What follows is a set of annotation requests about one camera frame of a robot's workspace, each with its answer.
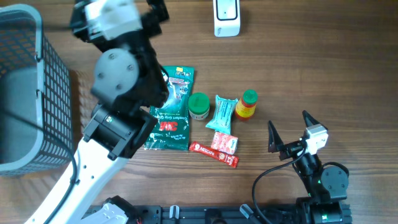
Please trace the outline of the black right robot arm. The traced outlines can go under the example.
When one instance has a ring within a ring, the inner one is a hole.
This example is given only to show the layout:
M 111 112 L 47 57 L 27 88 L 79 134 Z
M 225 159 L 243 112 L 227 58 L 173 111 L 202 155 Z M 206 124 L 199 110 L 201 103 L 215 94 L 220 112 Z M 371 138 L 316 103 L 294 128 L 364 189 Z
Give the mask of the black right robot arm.
M 279 159 L 288 159 L 307 191 L 307 197 L 296 200 L 300 223 L 351 223 L 347 199 L 349 170 L 337 162 L 322 163 L 317 152 L 328 141 L 328 128 L 307 111 L 302 111 L 306 128 L 303 136 L 283 143 L 272 121 L 268 122 L 268 151 L 278 152 Z

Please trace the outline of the red snack pack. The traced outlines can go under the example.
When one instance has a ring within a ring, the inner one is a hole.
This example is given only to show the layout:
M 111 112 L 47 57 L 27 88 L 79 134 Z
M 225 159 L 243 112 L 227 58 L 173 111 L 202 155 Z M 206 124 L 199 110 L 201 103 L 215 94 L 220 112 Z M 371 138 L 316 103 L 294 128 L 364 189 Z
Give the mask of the red snack pack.
M 221 132 L 215 132 L 211 143 L 211 148 L 229 155 L 233 155 L 236 152 L 237 145 L 237 137 Z

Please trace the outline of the green 3M gloves packet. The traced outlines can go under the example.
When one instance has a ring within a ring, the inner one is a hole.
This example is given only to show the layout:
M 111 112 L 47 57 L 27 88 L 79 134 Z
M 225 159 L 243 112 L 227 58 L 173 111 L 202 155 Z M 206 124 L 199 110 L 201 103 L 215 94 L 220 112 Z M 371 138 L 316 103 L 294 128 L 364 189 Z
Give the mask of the green 3M gloves packet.
M 157 124 L 144 143 L 145 150 L 187 151 L 190 137 L 188 99 L 194 83 L 194 68 L 165 66 L 162 72 L 169 97 L 161 108 L 151 107 Z

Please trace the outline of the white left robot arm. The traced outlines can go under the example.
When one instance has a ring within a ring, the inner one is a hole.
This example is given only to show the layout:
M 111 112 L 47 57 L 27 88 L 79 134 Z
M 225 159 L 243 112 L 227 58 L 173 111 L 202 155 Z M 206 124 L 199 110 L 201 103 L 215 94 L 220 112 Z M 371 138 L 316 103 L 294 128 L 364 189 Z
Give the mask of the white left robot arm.
M 157 123 L 147 112 L 169 96 L 165 70 L 150 39 L 169 19 L 163 0 L 148 0 L 141 14 L 133 1 L 77 1 L 70 28 L 101 51 L 91 94 L 98 99 L 71 162 L 30 223 L 78 223 L 103 187 L 145 143 Z

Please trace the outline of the green lid small jar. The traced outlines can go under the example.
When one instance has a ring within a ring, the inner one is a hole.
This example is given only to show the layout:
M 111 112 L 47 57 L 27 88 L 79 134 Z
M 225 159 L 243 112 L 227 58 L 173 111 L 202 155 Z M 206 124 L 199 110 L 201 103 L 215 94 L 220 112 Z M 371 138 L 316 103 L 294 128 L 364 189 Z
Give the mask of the green lid small jar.
M 202 93 L 192 94 L 188 99 L 188 111 L 195 120 L 204 120 L 210 112 L 210 99 Z

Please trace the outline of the sriracha sauce bottle green cap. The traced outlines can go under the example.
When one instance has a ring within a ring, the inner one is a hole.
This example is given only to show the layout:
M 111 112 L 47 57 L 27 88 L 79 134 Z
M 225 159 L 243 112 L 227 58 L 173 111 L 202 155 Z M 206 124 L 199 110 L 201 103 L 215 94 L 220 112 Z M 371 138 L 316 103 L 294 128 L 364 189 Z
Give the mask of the sriracha sauce bottle green cap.
M 242 120 L 249 120 L 256 110 L 258 95 L 255 90 L 246 90 L 235 107 L 235 116 Z

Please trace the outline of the light teal tissue pack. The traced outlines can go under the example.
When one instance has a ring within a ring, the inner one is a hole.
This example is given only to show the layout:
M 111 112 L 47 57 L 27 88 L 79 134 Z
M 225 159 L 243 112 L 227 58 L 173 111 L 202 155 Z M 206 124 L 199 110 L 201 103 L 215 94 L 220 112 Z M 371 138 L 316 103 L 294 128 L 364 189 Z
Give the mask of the light teal tissue pack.
M 215 112 L 206 127 L 224 134 L 231 134 L 231 118 L 237 103 L 237 98 L 229 100 L 216 95 Z

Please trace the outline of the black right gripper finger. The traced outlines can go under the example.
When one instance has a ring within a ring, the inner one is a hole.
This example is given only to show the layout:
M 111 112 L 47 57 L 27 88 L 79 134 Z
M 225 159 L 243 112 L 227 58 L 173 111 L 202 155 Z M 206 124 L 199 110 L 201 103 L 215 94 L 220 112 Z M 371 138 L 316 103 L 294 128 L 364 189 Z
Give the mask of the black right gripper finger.
M 283 150 L 284 143 L 281 140 L 279 133 L 277 132 L 272 121 L 268 121 L 268 132 L 269 132 L 268 152 L 275 153 Z
M 316 120 L 308 111 L 302 111 L 303 120 L 305 122 L 306 128 L 308 129 L 316 129 L 321 128 L 327 130 L 327 127 L 321 124 L 318 120 Z

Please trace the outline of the red small sachet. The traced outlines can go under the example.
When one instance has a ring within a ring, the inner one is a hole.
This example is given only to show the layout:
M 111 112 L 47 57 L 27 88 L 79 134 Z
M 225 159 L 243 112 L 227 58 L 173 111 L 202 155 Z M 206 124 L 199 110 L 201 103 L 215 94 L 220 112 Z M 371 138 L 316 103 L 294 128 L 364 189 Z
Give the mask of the red small sachet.
M 223 162 L 233 168 L 236 168 L 236 166 L 239 162 L 239 158 L 236 156 L 232 156 L 227 153 L 217 151 L 215 149 L 212 149 L 210 147 L 207 147 L 200 143 L 197 143 L 196 141 L 191 143 L 191 145 L 189 147 L 189 151 L 206 155 L 206 156 L 216 159 L 220 162 Z

